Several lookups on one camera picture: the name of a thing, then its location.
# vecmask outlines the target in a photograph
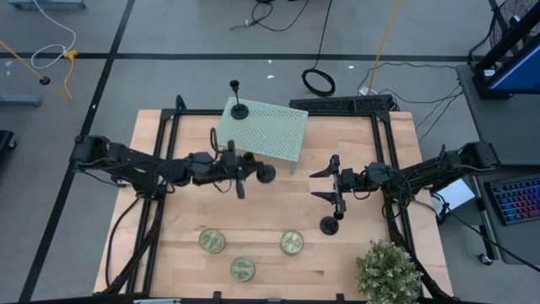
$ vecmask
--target blue screen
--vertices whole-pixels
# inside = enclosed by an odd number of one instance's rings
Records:
[[[540,46],[531,50],[489,88],[492,90],[540,90]]]

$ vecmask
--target white cable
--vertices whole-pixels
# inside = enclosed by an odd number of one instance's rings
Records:
[[[67,28],[66,26],[64,25],[61,25],[59,24],[58,22],[56,22],[55,20],[53,20],[51,17],[47,16],[47,14],[45,14],[45,12],[43,11],[43,9],[41,8],[41,6],[37,3],[36,0],[32,0],[35,4],[35,6],[40,10],[40,12],[45,16],[45,18],[49,19],[53,24],[56,24],[58,26],[60,26],[61,28],[65,29],[65,30],[68,30],[69,32],[71,32],[73,34],[73,42],[71,43],[71,45],[69,45],[69,47],[65,47],[61,44],[52,44],[52,45],[49,45],[49,46],[45,46],[43,48],[41,48],[40,50],[36,51],[32,57],[30,58],[30,64],[32,64],[32,67],[34,67],[35,69],[44,69],[44,68],[49,68],[51,65],[55,64],[60,58],[62,58],[62,55],[69,52],[69,50],[71,50],[71,48],[73,47],[73,45],[75,44],[75,41],[77,40],[77,34],[75,34],[74,31],[70,30],[69,28]],[[62,48],[62,53],[56,58],[54,59],[53,61],[49,62],[48,64],[46,64],[45,66],[43,67],[38,67],[35,65],[35,57],[40,54],[41,52],[43,52],[44,50],[48,49],[48,48],[51,48],[51,47],[61,47]]]

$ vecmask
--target gray floor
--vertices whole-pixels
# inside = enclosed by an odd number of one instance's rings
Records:
[[[80,52],[108,52],[126,2],[89,0],[84,11],[55,11],[51,16],[78,33],[75,46]],[[268,24],[283,26],[301,4],[278,0]],[[120,52],[316,52],[326,0],[312,0],[287,32],[254,27],[230,33],[230,26],[250,18],[252,5],[253,1],[247,0],[137,0]],[[375,54],[392,5],[390,0],[335,1],[323,53]],[[487,0],[404,2],[384,53],[464,56],[485,35],[489,20]],[[69,33],[55,28],[37,12],[20,12],[1,3],[0,26],[5,29],[10,25],[11,30],[0,38],[18,52],[33,52],[51,43],[68,44],[71,39]],[[15,131],[19,141],[0,178],[0,236],[4,244],[0,249],[0,302],[19,297],[66,172],[73,138],[82,126],[105,62],[77,60],[70,82],[75,101],[70,103],[41,87],[20,63],[6,66],[11,61],[0,59],[0,92],[40,94],[44,105],[0,108],[0,128]],[[222,108],[230,95],[231,79],[241,82],[240,97],[286,106],[291,99],[313,96],[300,78],[312,64],[304,60],[116,60],[91,133],[129,143],[138,110],[170,107],[177,94],[190,108]],[[372,66],[373,62],[366,61],[321,61],[318,68],[334,77],[336,96],[340,96],[355,95],[358,82]],[[60,61],[43,73],[61,84],[68,68],[67,62]],[[375,90],[391,89],[409,100],[433,100],[449,94],[456,85],[456,73],[451,69],[385,66],[377,73]],[[400,107],[411,111],[418,124],[434,106],[400,103]],[[418,136],[434,119],[418,129]],[[442,144],[454,149],[476,139],[466,101],[460,97],[422,141],[421,150],[423,157],[429,158]],[[114,188],[76,176],[34,300],[91,293],[115,198]],[[473,209],[464,213],[474,218]],[[540,276],[502,262],[493,267],[480,265],[475,258],[483,251],[480,240],[457,223],[444,224],[440,234],[457,296],[498,303],[538,301],[540,291],[535,287]]]

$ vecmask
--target rgb keyboard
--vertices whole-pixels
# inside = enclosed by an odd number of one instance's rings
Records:
[[[504,225],[540,219],[540,176],[487,182],[486,186]]]

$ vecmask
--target keyboard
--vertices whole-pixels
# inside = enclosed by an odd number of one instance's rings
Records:
[[[540,175],[486,182],[503,225],[540,219]]]
[[[291,100],[289,107],[310,112],[370,114],[375,111],[394,111],[396,103],[391,95],[368,95]]]

